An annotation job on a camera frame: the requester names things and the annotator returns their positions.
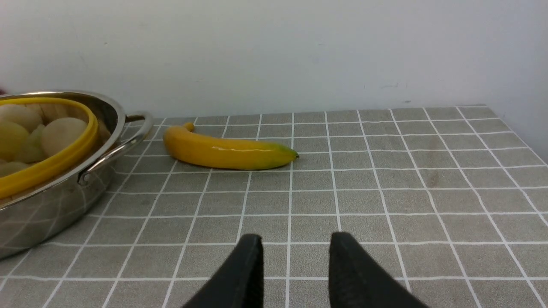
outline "banana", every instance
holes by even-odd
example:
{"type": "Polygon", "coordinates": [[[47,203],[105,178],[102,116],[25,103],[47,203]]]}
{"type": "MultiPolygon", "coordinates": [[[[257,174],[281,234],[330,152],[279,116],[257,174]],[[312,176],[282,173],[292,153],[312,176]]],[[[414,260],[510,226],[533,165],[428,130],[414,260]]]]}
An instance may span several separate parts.
{"type": "Polygon", "coordinates": [[[198,166],[236,170],[277,168],[299,157],[297,152],[281,144],[214,138],[193,131],[192,123],[169,127],[164,133],[168,153],[198,166]]]}

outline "plastic banana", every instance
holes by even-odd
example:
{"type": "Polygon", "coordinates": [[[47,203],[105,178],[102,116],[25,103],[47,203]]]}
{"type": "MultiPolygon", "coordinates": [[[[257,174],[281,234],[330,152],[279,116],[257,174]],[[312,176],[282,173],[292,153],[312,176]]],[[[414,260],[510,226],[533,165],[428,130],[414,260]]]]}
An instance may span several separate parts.
{"type": "Polygon", "coordinates": [[[194,125],[171,126],[164,144],[174,158],[198,166],[265,170],[284,166],[299,157],[281,144],[237,139],[221,139],[193,133],[194,125]]]}

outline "pot handle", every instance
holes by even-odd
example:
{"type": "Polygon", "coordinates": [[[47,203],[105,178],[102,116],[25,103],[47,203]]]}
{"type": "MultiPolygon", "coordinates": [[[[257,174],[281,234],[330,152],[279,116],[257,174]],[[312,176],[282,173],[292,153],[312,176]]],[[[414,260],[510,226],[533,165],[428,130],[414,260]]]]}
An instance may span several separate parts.
{"type": "Polygon", "coordinates": [[[82,170],[78,176],[78,184],[86,185],[88,183],[90,173],[111,163],[118,157],[124,156],[134,146],[145,140],[147,134],[152,129],[153,118],[152,115],[146,111],[138,111],[132,115],[125,116],[125,122],[131,123],[135,121],[144,120],[141,128],[128,140],[124,141],[119,146],[101,155],[93,164],[87,166],[82,170]]]}

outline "grid pattern tablecloth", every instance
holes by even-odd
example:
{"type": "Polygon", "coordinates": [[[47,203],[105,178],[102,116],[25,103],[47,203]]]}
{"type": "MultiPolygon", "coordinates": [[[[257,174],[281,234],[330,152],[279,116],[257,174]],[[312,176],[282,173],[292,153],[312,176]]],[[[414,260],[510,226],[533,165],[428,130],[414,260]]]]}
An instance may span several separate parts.
{"type": "Polygon", "coordinates": [[[486,107],[158,119],[117,172],[75,226],[0,261],[0,306],[179,307],[258,233],[266,307],[327,307],[337,230],[432,307],[548,304],[548,168],[486,107]],[[176,162],[162,133],[189,121],[301,157],[264,172],[176,162]]]}

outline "white grid line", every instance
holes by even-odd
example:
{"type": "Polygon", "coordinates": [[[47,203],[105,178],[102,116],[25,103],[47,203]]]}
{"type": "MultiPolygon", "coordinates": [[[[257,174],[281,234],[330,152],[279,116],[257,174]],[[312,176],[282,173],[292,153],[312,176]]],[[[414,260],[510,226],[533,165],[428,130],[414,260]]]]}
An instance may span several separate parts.
{"type": "MultiPolygon", "coordinates": [[[[491,132],[491,133],[479,133],[479,135],[498,135],[498,134],[508,134],[508,133],[514,133],[511,130],[504,130],[502,132],[491,132]]],[[[474,133],[451,133],[451,134],[440,134],[442,136],[475,136],[474,133]]],[[[392,137],[400,137],[400,136],[437,136],[437,134],[378,134],[378,135],[366,135],[367,137],[381,137],[381,136],[392,136],[392,137]]],[[[309,138],[325,138],[326,135],[318,135],[318,136],[296,136],[296,139],[309,139],[309,138]]],[[[359,138],[361,135],[344,135],[344,136],[330,136],[330,138],[359,138]]],[[[227,139],[253,139],[253,138],[227,138],[227,139]]],[[[259,137],[259,140],[262,139],[291,139],[291,137],[259,137]]],[[[162,139],[150,139],[147,141],[162,141],[162,139]]]]}
{"type": "MultiPolygon", "coordinates": [[[[356,113],[358,114],[358,119],[361,121],[362,118],[359,114],[359,110],[356,110],[356,113]]],[[[365,141],[366,143],[366,148],[367,150],[369,151],[370,148],[369,148],[369,142],[367,141],[367,137],[366,137],[366,133],[363,129],[363,126],[362,126],[362,133],[363,133],[363,140],[365,141]]],[[[384,193],[380,187],[380,181],[379,181],[379,177],[377,176],[377,172],[376,172],[376,169],[375,169],[375,162],[373,161],[373,156],[372,155],[369,155],[369,160],[371,161],[371,167],[372,167],[372,170],[373,170],[373,175],[375,176],[375,182],[377,184],[377,189],[380,193],[380,199],[381,199],[381,203],[383,204],[383,209],[384,209],[384,214],[386,216],[386,221],[388,222],[388,227],[390,229],[390,235],[392,236],[392,242],[394,244],[394,248],[396,250],[396,255],[398,257],[398,261],[399,261],[399,266],[402,270],[402,275],[403,275],[403,280],[405,281],[405,284],[406,284],[406,288],[408,291],[411,292],[411,285],[409,284],[409,280],[407,280],[407,272],[406,272],[406,267],[405,265],[403,264],[403,258],[402,258],[402,253],[399,251],[399,245],[397,243],[397,240],[396,240],[396,233],[394,232],[394,227],[392,226],[392,221],[390,219],[390,216],[389,216],[389,213],[388,213],[388,207],[386,206],[386,201],[385,201],[385,198],[384,198],[384,193]]]]}
{"type": "MultiPolygon", "coordinates": [[[[261,132],[261,121],[262,121],[262,115],[259,116],[259,127],[257,128],[257,136],[255,137],[255,140],[258,140],[259,134],[261,132]]],[[[242,228],[243,228],[243,218],[246,213],[246,204],[247,204],[247,197],[249,195],[249,187],[251,185],[251,176],[252,171],[249,172],[249,175],[247,177],[247,185],[246,185],[246,192],[243,194],[243,204],[242,204],[242,215],[240,217],[239,227],[238,227],[238,234],[236,235],[236,242],[238,242],[239,238],[242,236],[242,228]]]]}
{"type": "MultiPolygon", "coordinates": [[[[394,114],[392,112],[392,110],[390,110],[390,115],[392,116],[392,119],[394,119],[394,114]]],[[[394,124],[396,125],[396,129],[398,130],[398,132],[401,134],[401,130],[399,129],[399,126],[398,126],[398,123],[396,121],[394,121],[394,124]]],[[[403,141],[403,145],[406,147],[406,150],[409,150],[409,147],[407,146],[407,142],[405,141],[405,138],[404,137],[401,137],[402,138],[402,141],[403,141]]],[[[426,183],[424,182],[424,179],[423,179],[423,176],[420,174],[420,171],[417,167],[417,164],[415,162],[415,159],[413,158],[413,155],[411,155],[411,152],[408,153],[409,154],[409,158],[411,159],[411,162],[413,163],[413,166],[416,168],[416,173],[417,175],[419,176],[419,179],[420,179],[420,182],[421,184],[423,185],[423,187],[426,189],[427,186],[426,186],[426,183]]],[[[434,199],[432,198],[432,194],[430,193],[429,190],[426,191],[426,193],[428,194],[428,198],[430,200],[430,204],[432,205],[432,209],[434,210],[434,212],[436,213],[436,216],[438,218],[438,221],[439,223],[441,224],[442,226],[442,229],[443,229],[443,233],[445,233],[445,236],[447,238],[447,241],[449,242],[449,246],[451,247],[451,250],[453,251],[453,254],[455,255],[455,258],[456,258],[456,261],[459,265],[459,268],[460,268],[460,271],[461,273],[463,273],[463,277],[465,277],[465,281],[466,281],[466,284],[468,285],[468,289],[470,290],[470,292],[472,293],[472,296],[474,298],[474,301],[476,302],[476,306],[478,307],[481,307],[481,304],[480,304],[480,300],[478,299],[477,295],[476,295],[476,292],[474,292],[474,289],[472,288],[472,284],[470,283],[470,280],[468,279],[467,277],[467,274],[466,274],[466,271],[464,269],[464,266],[462,264],[462,262],[460,261],[460,258],[459,258],[459,255],[456,253],[456,249],[455,249],[455,246],[453,245],[452,243],[452,240],[451,240],[451,237],[449,235],[449,232],[447,231],[447,227],[445,226],[445,224],[443,223],[443,220],[441,218],[441,216],[438,214],[438,210],[436,208],[436,205],[434,203],[434,199]]]]}
{"type": "MultiPolygon", "coordinates": [[[[295,135],[295,114],[291,114],[291,149],[294,144],[295,135]]],[[[289,163],[289,200],[288,200],[288,215],[287,215],[287,253],[286,253],[286,288],[285,288],[285,307],[289,308],[289,279],[291,276],[291,215],[293,210],[293,162],[289,163]]]]}
{"type": "MultiPolygon", "coordinates": [[[[465,152],[465,151],[487,151],[487,149],[450,149],[449,151],[453,152],[465,152]]],[[[518,149],[530,149],[530,147],[526,146],[513,146],[513,147],[498,147],[498,148],[491,148],[491,150],[495,151],[501,151],[501,150],[518,150],[518,149]]],[[[440,150],[440,149],[414,149],[409,150],[409,152],[447,152],[447,150],[440,150]]],[[[357,150],[357,151],[331,151],[331,153],[367,153],[367,152],[407,152],[406,150],[357,150]]],[[[316,151],[316,152],[302,152],[300,151],[299,154],[328,154],[327,151],[316,151]]],[[[140,157],[141,155],[138,154],[128,154],[125,155],[126,157],[140,157]]],[[[143,155],[143,157],[168,157],[169,154],[149,154],[149,155],[143,155]]]]}
{"type": "MultiPolygon", "coordinates": [[[[29,216],[29,218],[26,220],[26,221],[22,221],[23,224],[28,224],[29,221],[31,221],[34,216],[38,213],[38,211],[40,210],[40,206],[36,207],[34,209],[34,212],[32,213],[32,215],[29,216]]],[[[12,239],[14,239],[16,236],[18,236],[21,231],[23,231],[23,228],[21,228],[19,231],[17,231],[13,236],[11,236],[10,240],[7,240],[6,243],[8,243],[9,241],[11,241],[12,239]]],[[[15,272],[15,270],[17,270],[17,268],[23,263],[23,261],[25,261],[25,259],[31,254],[31,252],[34,251],[34,248],[30,248],[28,250],[28,252],[25,253],[25,255],[23,256],[23,258],[21,258],[21,260],[19,260],[19,262],[12,268],[12,270],[10,271],[9,275],[13,274],[15,272]]],[[[2,289],[4,288],[5,284],[7,283],[7,279],[2,281],[2,283],[0,283],[0,292],[2,291],[2,289]]]]}
{"type": "MultiPolygon", "coordinates": [[[[229,127],[229,121],[230,121],[230,116],[226,117],[225,130],[222,132],[222,136],[226,134],[226,130],[229,127]]],[[[213,168],[209,170],[209,174],[207,175],[207,178],[205,180],[204,189],[202,190],[202,193],[200,194],[200,197],[198,199],[198,205],[196,205],[196,210],[194,211],[194,216],[192,217],[192,222],[190,223],[189,232],[186,234],[185,243],[183,244],[181,248],[181,253],[179,254],[179,257],[177,258],[177,263],[175,264],[175,269],[173,270],[172,280],[169,282],[168,290],[165,293],[165,298],[162,304],[162,308],[165,308],[169,302],[169,297],[171,296],[171,291],[173,290],[173,284],[175,283],[175,280],[177,278],[177,273],[179,272],[179,267],[181,266],[182,258],[185,255],[186,247],[189,243],[192,229],[194,229],[194,224],[196,224],[196,219],[200,211],[200,206],[202,205],[203,197],[206,194],[207,185],[209,184],[209,180],[211,179],[212,172],[213,172],[213,168]]]]}
{"type": "MultiPolygon", "coordinates": [[[[520,169],[520,168],[535,168],[535,167],[544,167],[544,165],[523,165],[523,166],[512,166],[512,167],[464,167],[462,170],[477,170],[477,169],[520,169]]],[[[440,168],[418,168],[419,170],[459,170],[457,167],[440,167],[440,168]]],[[[302,170],[293,170],[293,172],[317,172],[317,171],[362,171],[362,170],[373,170],[372,168],[348,168],[348,169],[302,169],[302,170]]],[[[415,170],[414,168],[377,168],[377,170],[415,170]]],[[[257,173],[289,173],[289,170],[257,170],[253,171],[257,173]]],[[[117,174],[122,175],[148,175],[148,174],[199,174],[199,173],[209,173],[208,171],[179,171],[179,172],[116,172],[117,174]]],[[[242,173],[239,170],[222,170],[215,171],[214,173],[242,173]]]]}
{"type": "MultiPolygon", "coordinates": [[[[83,202],[84,204],[88,204],[88,203],[87,203],[87,200],[86,200],[86,197],[85,197],[84,190],[78,189],[78,191],[79,191],[80,194],[82,195],[82,202],[83,202]]],[[[61,211],[61,204],[62,204],[62,202],[63,202],[63,200],[65,199],[66,196],[68,196],[68,194],[67,194],[65,191],[62,191],[62,192],[61,192],[61,196],[60,196],[60,198],[59,198],[59,201],[58,201],[58,203],[57,203],[57,212],[55,213],[55,219],[54,219],[52,225],[49,227],[48,233],[46,233],[46,236],[44,236],[44,238],[49,238],[49,237],[51,236],[51,232],[53,231],[55,225],[57,224],[57,220],[59,219],[59,216],[60,216],[59,213],[60,213],[60,211],[61,211]]]]}
{"type": "MultiPolygon", "coordinates": [[[[137,237],[135,238],[135,241],[133,242],[133,245],[129,248],[129,251],[128,251],[128,254],[125,256],[125,259],[124,259],[124,262],[122,263],[122,267],[120,268],[120,270],[118,271],[118,275],[116,276],[117,279],[120,279],[122,278],[122,273],[124,272],[125,270],[125,267],[127,266],[128,264],[128,261],[129,259],[131,258],[131,255],[133,253],[133,250],[135,249],[135,245],[139,242],[139,239],[141,238],[141,235],[142,233],[145,231],[145,228],[146,228],[146,225],[148,223],[148,221],[150,220],[150,217],[152,216],[152,213],[154,212],[154,209],[156,208],[156,203],[158,202],[158,199],[160,197],[160,194],[164,191],[168,181],[169,181],[169,178],[171,177],[171,173],[173,172],[173,170],[175,169],[175,166],[177,165],[177,161],[174,161],[173,162],[173,165],[171,167],[171,170],[170,170],[170,174],[168,174],[168,176],[166,176],[165,178],[165,181],[164,183],[162,184],[162,188],[160,189],[160,192],[158,193],[158,195],[156,196],[156,198],[154,199],[154,201],[152,202],[152,207],[150,208],[149,210],[149,214],[147,215],[147,217],[145,218],[145,220],[143,221],[142,223],[142,226],[141,226],[141,229],[139,230],[139,233],[137,233],[137,237]]],[[[109,304],[109,301],[114,293],[114,290],[116,289],[116,286],[118,285],[118,280],[115,280],[114,283],[112,284],[112,287],[103,303],[103,308],[106,308],[106,306],[109,304]]]]}
{"type": "MultiPolygon", "coordinates": [[[[473,119],[475,120],[498,120],[499,118],[478,118],[473,119]]],[[[458,122],[458,121],[464,121],[465,119],[435,119],[433,121],[435,122],[458,122]]],[[[328,124],[353,124],[353,123],[392,123],[393,121],[348,121],[348,122],[330,122],[326,121],[328,124]]],[[[428,120],[397,120],[396,122],[428,122],[428,120]]],[[[325,122],[297,122],[295,125],[300,124],[324,124],[325,122]]],[[[179,124],[157,124],[154,125],[154,127],[170,127],[172,125],[183,125],[184,123],[179,124]]],[[[291,125],[291,123],[261,123],[259,124],[228,124],[228,126],[283,126],[283,125],[291,125]]],[[[197,124],[196,127],[224,127],[224,124],[197,124]]]]}
{"type": "Polygon", "coordinates": [[[327,111],[324,111],[323,114],[324,114],[324,117],[326,118],[325,125],[326,125],[326,133],[327,133],[327,148],[329,149],[329,165],[331,166],[329,171],[331,172],[331,181],[332,181],[332,185],[333,185],[333,195],[335,197],[335,213],[336,213],[336,217],[337,217],[337,229],[340,232],[342,230],[342,227],[341,227],[341,217],[339,215],[339,198],[337,198],[337,185],[336,185],[336,182],[335,182],[335,169],[333,167],[333,155],[331,154],[331,141],[329,140],[329,125],[328,125],[328,122],[327,122],[327,111]]]}
{"type": "MultiPolygon", "coordinates": [[[[12,276],[10,279],[28,279],[28,280],[37,280],[37,281],[162,281],[169,282],[172,281],[171,278],[149,278],[149,277],[140,277],[140,278],[109,278],[109,277],[99,277],[99,278],[76,278],[76,277],[67,277],[65,279],[58,277],[37,277],[37,276],[12,276]]],[[[178,277],[175,281],[207,281],[210,277],[178,277]]],[[[265,280],[286,280],[286,277],[283,276],[266,276],[265,280]]],[[[290,277],[289,280],[293,281],[318,281],[318,280],[328,280],[328,277],[290,277]]],[[[394,277],[395,280],[402,281],[403,277],[394,277]]],[[[435,280],[472,280],[472,281],[525,281],[523,277],[461,277],[461,276],[433,276],[433,277],[408,277],[409,281],[435,281],[435,280]]],[[[548,281],[548,277],[531,277],[531,281],[548,281]]]]}
{"type": "MultiPolygon", "coordinates": [[[[125,129],[124,129],[124,132],[127,132],[129,126],[126,126],[125,129]]],[[[147,146],[146,146],[146,149],[143,151],[143,153],[150,147],[151,143],[149,143],[147,146]]],[[[132,171],[135,170],[135,168],[137,167],[137,165],[139,164],[139,162],[141,161],[142,159],[142,156],[139,157],[136,161],[135,161],[135,164],[133,165],[133,168],[132,168],[132,171]]],[[[130,175],[126,176],[126,178],[122,181],[122,183],[120,184],[120,187],[117,189],[117,191],[110,197],[109,201],[107,202],[105,208],[103,209],[103,212],[101,213],[101,215],[105,215],[107,210],[109,209],[112,201],[114,200],[114,198],[116,197],[116,194],[118,194],[121,190],[122,190],[122,187],[124,186],[124,184],[128,181],[130,175]]],[[[74,258],[72,259],[71,263],[69,264],[69,266],[67,267],[65,273],[63,274],[62,278],[59,280],[59,283],[55,286],[55,288],[53,289],[52,293],[50,294],[50,296],[48,297],[48,299],[46,300],[46,302],[44,303],[44,305],[42,306],[42,308],[46,308],[49,303],[51,302],[52,298],[55,296],[55,293],[57,293],[57,291],[59,290],[59,288],[61,287],[61,284],[63,282],[63,280],[65,280],[67,278],[67,275],[69,274],[70,270],[72,269],[72,267],[74,266],[74,264],[76,263],[76,261],[78,260],[78,257],[80,256],[80,254],[82,253],[82,251],[84,250],[84,247],[87,243],[89,243],[89,240],[92,238],[93,236],[93,233],[95,233],[95,230],[97,230],[97,227],[99,226],[99,223],[101,222],[101,218],[97,219],[97,221],[95,222],[92,230],[90,231],[88,237],[85,239],[84,243],[80,246],[80,249],[76,252],[76,255],[74,255],[74,258]]]]}
{"type": "MultiPolygon", "coordinates": [[[[460,111],[460,109],[457,108],[457,110],[459,111],[459,113],[464,117],[463,113],[460,111]]],[[[470,124],[470,122],[468,122],[468,120],[466,120],[466,123],[468,124],[468,126],[472,129],[472,131],[474,131],[474,133],[476,133],[476,130],[474,129],[474,127],[470,124]]],[[[481,140],[481,142],[485,144],[485,142],[483,141],[483,139],[481,139],[480,136],[478,136],[478,138],[481,140]]],[[[495,156],[495,154],[493,154],[493,152],[491,152],[491,150],[489,150],[489,152],[491,153],[491,156],[496,160],[496,162],[502,167],[503,165],[500,163],[500,161],[498,160],[498,158],[495,156]]],[[[456,161],[456,159],[453,157],[453,154],[450,153],[451,157],[453,158],[453,160],[455,160],[455,163],[457,166],[460,166],[459,163],[456,161]]],[[[529,196],[527,196],[527,194],[523,191],[523,189],[520,188],[519,184],[513,179],[513,177],[510,175],[510,173],[504,169],[504,172],[506,173],[506,175],[512,180],[512,182],[514,183],[514,185],[516,185],[516,187],[521,191],[521,193],[524,195],[524,197],[527,199],[527,201],[529,202],[529,205],[531,205],[531,207],[538,213],[538,210],[536,209],[536,207],[533,205],[533,202],[531,202],[531,200],[529,199],[529,196]]],[[[470,184],[470,181],[468,180],[468,177],[466,176],[466,174],[464,173],[463,170],[460,171],[462,176],[464,177],[464,179],[466,180],[466,182],[472,186],[470,184]]],[[[479,193],[474,190],[474,193],[476,194],[478,200],[479,200],[479,204],[481,205],[481,207],[483,208],[483,210],[485,212],[487,212],[487,208],[485,207],[485,205],[483,204],[483,200],[481,199],[481,196],[479,195],[479,193]]],[[[548,223],[546,222],[546,220],[544,219],[544,217],[539,213],[538,216],[540,216],[541,220],[544,222],[544,224],[546,226],[548,226],[548,223]]],[[[523,275],[523,277],[525,278],[527,284],[529,285],[529,287],[531,288],[531,290],[533,291],[533,293],[535,294],[535,297],[536,299],[538,299],[540,305],[543,307],[543,308],[546,308],[546,305],[544,304],[542,298],[540,297],[540,294],[538,293],[538,291],[536,290],[535,286],[532,284],[531,280],[529,279],[529,277],[527,276],[527,273],[525,272],[525,270],[523,269],[523,267],[521,266],[521,263],[518,261],[517,257],[514,255],[512,249],[510,248],[510,246],[506,243],[506,238],[504,237],[504,235],[502,234],[502,232],[499,230],[498,226],[496,225],[495,221],[493,220],[493,218],[491,217],[491,215],[487,215],[487,217],[489,218],[489,221],[491,222],[491,224],[493,225],[493,227],[495,228],[496,232],[499,234],[501,240],[504,242],[504,246],[506,247],[506,249],[508,250],[508,253],[510,254],[510,256],[512,257],[512,259],[514,260],[514,262],[516,263],[517,267],[519,268],[521,274],[523,275]]]]}
{"type": "MultiPolygon", "coordinates": [[[[548,189],[548,186],[528,186],[521,187],[522,189],[548,189]]],[[[381,190],[518,190],[517,187],[435,187],[435,188],[408,188],[408,187],[395,187],[395,188],[383,188],[381,190]]],[[[377,189],[337,189],[337,191],[376,191],[377,189]]],[[[313,189],[313,190],[293,190],[293,192],[317,192],[317,191],[332,191],[332,189],[313,189]]],[[[116,193],[116,191],[106,191],[108,193],[116,193]]],[[[227,193],[227,192],[241,192],[245,193],[245,190],[223,190],[223,191],[208,191],[206,193],[227,193]]],[[[289,190],[250,190],[249,192],[289,192],[289,190]]],[[[163,192],[162,195],[185,195],[201,193],[199,191],[170,191],[163,192]]],[[[157,195],[157,192],[119,192],[119,195],[157,195]]]]}
{"type": "MultiPolygon", "coordinates": [[[[472,131],[474,133],[477,133],[475,128],[470,124],[470,122],[468,122],[468,120],[466,120],[466,123],[468,124],[468,126],[472,129],[472,131]]],[[[487,147],[487,144],[485,143],[485,141],[483,141],[483,139],[478,135],[478,138],[479,140],[483,143],[483,145],[485,147],[487,147]]],[[[527,200],[527,202],[529,203],[529,205],[535,210],[535,212],[538,213],[540,219],[544,222],[544,224],[548,227],[548,221],[546,221],[546,219],[540,214],[539,210],[536,208],[535,204],[531,201],[531,199],[529,198],[529,195],[523,190],[521,189],[520,185],[518,184],[518,182],[512,177],[512,175],[508,172],[508,167],[504,167],[503,164],[500,162],[500,160],[497,158],[497,156],[495,156],[495,154],[493,153],[493,151],[491,151],[491,149],[488,149],[487,151],[489,151],[489,153],[491,154],[491,156],[495,159],[496,163],[500,166],[500,168],[502,168],[502,170],[504,171],[504,173],[506,173],[506,175],[510,178],[510,180],[514,183],[514,185],[516,185],[516,187],[521,191],[521,193],[523,194],[523,196],[525,197],[525,199],[527,200]]],[[[543,167],[546,167],[546,163],[544,163],[544,161],[542,159],[540,159],[541,162],[543,162],[542,165],[540,166],[543,166],[543,167]]]]}
{"type": "MultiPolygon", "coordinates": [[[[428,244],[449,244],[448,241],[421,241],[421,242],[396,242],[398,245],[428,245],[428,244]]],[[[452,242],[454,245],[497,245],[502,246],[504,242],[452,242]]],[[[508,245],[546,245],[548,241],[535,242],[506,242],[508,245]]],[[[178,247],[178,246],[234,246],[237,242],[228,243],[154,243],[136,244],[136,247],[178,247]]],[[[263,242],[264,245],[287,245],[289,242],[263,242]]],[[[291,242],[292,245],[329,245],[329,242],[291,242]]],[[[394,245],[394,242],[360,242],[363,245],[394,245]]],[[[80,247],[81,244],[67,244],[57,242],[46,242],[42,246],[54,245],[63,247],[80,247]]],[[[87,244],[85,247],[131,247],[133,244],[87,244]]]]}
{"type": "MultiPolygon", "coordinates": [[[[537,215],[548,214],[548,212],[424,212],[424,213],[388,213],[389,216],[428,216],[428,215],[537,215]]],[[[288,214],[278,213],[278,214],[245,214],[245,217],[270,217],[270,216],[287,216],[288,214]]],[[[387,215],[385,213],[307,213],[307,214],[291,214],[292,216],[383,216],[387,215]]],[[[101,217],[101,218],[110,218],[110,219],[144,219],[147,216],[101,216],[97,214],[89,214],[90,217],[101,217]]],[[[241,214],[217,214],[217,215],[198,215],[199,218],[220,218],[220,217],[240,217],[241,214]]],[[[150,218],[193,218],[193,215],[153,215],[150,218]]]]}
{"type": "MultiPolygon", "coordinates": [[[[505,122],[503,119],[499,119],[499,120],[501,120],[501,121],[504,123],[504,125],[506,125],[507,127],[510,127],[510,126],[508,126],[508,124],[506,124],[506,122],[505,122]]],[[[478,137],[479,137],[479,139],[481,140],[481,142],[485,145],[486,143],[483,141],[483,138],[480,137],[481,133],[477,133],[476,135],[478,135],[478,137]]],[[[535,151],[533,151],[533,149],[531,149],[531,147],[530,147],[528,144],[526,144],[525,141],[523,141],[523,139],[522,139],[520,136],[518,136],[518,135],[515,134],[515,133],[514,133],[514,136],[516,136],[516,137],[521,141],[521,143],[523,143],[523,144],[525,145],[525,146],[524,146],[525,149],[529,149],[533,154],[535,154],[535,156],[536,156],[541,162],[543,162],[543,164],[544,164],[545,166],[548,167],[548,164],[544,161],[544,159],[540,158],[540,156],[539,156],[535,151]]]]}

